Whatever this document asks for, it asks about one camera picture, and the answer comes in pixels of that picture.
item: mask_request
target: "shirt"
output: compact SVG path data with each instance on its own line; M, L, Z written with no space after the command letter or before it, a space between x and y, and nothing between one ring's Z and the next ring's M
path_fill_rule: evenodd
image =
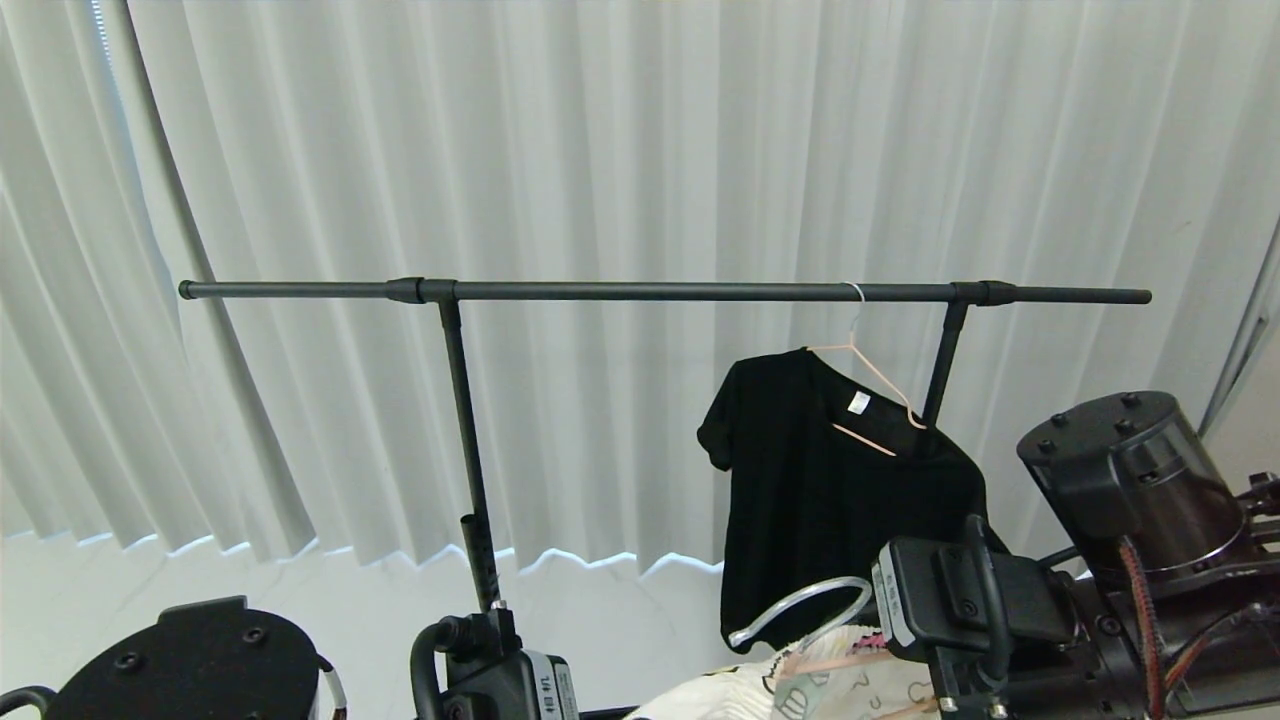
M840 575L869 579L896 536L960 542L964 518L986 516L982 473L955 443L937 429L913 428L902 405L808 350L735 363L698 441L712 465L732 470L721 582L726 644L794 591ZM852 591L806 600L755 639L781 648L852 600Z

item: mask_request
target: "clothing rack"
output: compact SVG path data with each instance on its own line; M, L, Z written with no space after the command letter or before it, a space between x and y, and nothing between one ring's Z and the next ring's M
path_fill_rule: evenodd
M596 301L678 301L678 302L946 302L942 338L933 361L929 391L922 418L937 424L946 392L951 364L955 360L960 331L969 307L1009 305L1011 302L1082 302L1105 305L1146 305L1147 290L1112 290L1089 287L1019 287L1000 281L952 282L941 284L865 283L640 283L640 282L466 282L456 279L398 278L387 282L193 282L178 284L186 300L206 297L323 297L384 299L425 305L434 302L440 310L444 346L453 382L458 427L462 434L462 456L467 487L471 491L470 515L462 518L467 561L475 583L480 610L502 605L498 588L498 566L494 560L489 503L485 500L484 474L480 469L480 441L476 434L475 407L467 379L467 361L462 343L463 300L596 300Z

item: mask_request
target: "screw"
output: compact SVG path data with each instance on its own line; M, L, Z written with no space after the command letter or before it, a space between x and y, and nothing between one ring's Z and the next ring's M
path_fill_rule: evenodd
M1124 632L1124 625L1120 624L1120 620L1116 620L1111 615L1098 618L1097 625L1098 629L1102 630L1102 634L1111 635L1114 638L1119 637L1120 633Z
M125 652L115 659L115 669L120 673L137 673L142 667L142 656L136 652Z

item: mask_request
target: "white label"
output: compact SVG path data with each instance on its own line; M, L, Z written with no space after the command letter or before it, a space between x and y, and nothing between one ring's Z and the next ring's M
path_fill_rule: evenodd
M888 551L888 544L881 548L877 568L879 568L882 577L881 587L884 588L883 593L879 592L879 587L877 587L876 592L876 607L879 610L881 632L884 633L884 639L892 637L897 639L897 644L908 647L915 642L915 633L906 625L906 615L902 612L902 597L899 593L897 575L893 571L893 557Z
M863 410L867 410L867 405L872 401L872 396L863 391L854 393L854 398L849 402L849 411L854 415L861 415Z
M538 689L538 714L543 720L564 720L561 712L559 692L556 691L556 671L552 661L540 652L525 651L534 669L534 687Z
M556 684L559 687L564 720L577 720L577 696L573 694L573 678L568 674L568 662L556 664Z

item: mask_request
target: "light beneath curtain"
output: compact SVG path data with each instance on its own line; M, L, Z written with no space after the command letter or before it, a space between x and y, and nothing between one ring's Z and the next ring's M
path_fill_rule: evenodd
M133 69L160 123L145 94L122 88L131 138L155 145L163 124L193 219L159 240L173 279L195 266L179 247L191 243L174 240L186 232L219 279L1152 288L1147 307L969 315L941 425L984 469L997 529L1030 552L1062 536L1014 457L1016 439L1078 400L1138 387L1175 392L1197 418L1280 213L1275 4L127 12L108 18L113 67L122 83L136 79L122 65L137 59L119 50L132 46L132 19ZM155 213L173 178L150 163L140 174ZM220 462L191 462L207 447L182 456L198 466L166 509L174 521L270 556L296 552L312 528L321 547L353 546L364 561L396 551L421 561L460 542L466 484L433 309L229 301L230 331L218 336L202 305L177 313L187 368L207 364L188 380L207 398L206 423L243 427L260 404L269 432L221 429ZM522 562L548 547L652 562L719 556L728 478L694 429L728 365L838 341L855 310L472 302L462 313L498 547ZM863 310L860 345L916 402L941 315ZM193 351L197 336L232 342L244 372L219 370L212 341ZM874 383L850 359L831 360ZM38 374L42 360L31 364ZM49 413L67 424L60 411ZM183 427L180 414L157 418ZM251 451L250 438L264 445ZM262 460L271 452L274 465ZM105 446L93 456L133 475ZM206 483L212 500L195 492Z

